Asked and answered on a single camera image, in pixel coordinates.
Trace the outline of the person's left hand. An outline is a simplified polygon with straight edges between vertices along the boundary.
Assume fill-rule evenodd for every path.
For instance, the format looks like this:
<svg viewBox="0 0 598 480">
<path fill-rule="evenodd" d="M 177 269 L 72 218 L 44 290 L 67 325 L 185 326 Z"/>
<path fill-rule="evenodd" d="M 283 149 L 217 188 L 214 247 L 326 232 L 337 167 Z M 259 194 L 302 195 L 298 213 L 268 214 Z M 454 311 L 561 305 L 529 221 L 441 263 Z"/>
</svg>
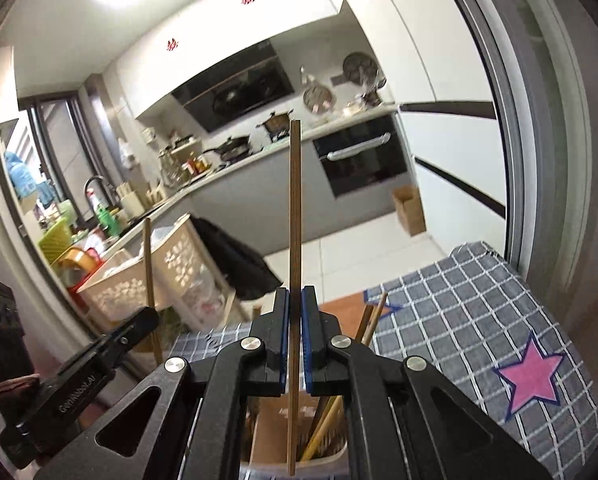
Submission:
<svg viewBox="0 0 598 480">
<path fill-rule="evenodd" d="M 0 382 L 0 410 L 25 408 L 35 400 L 40 387 L 39 374 L 29 374 Z"/>
</svg>

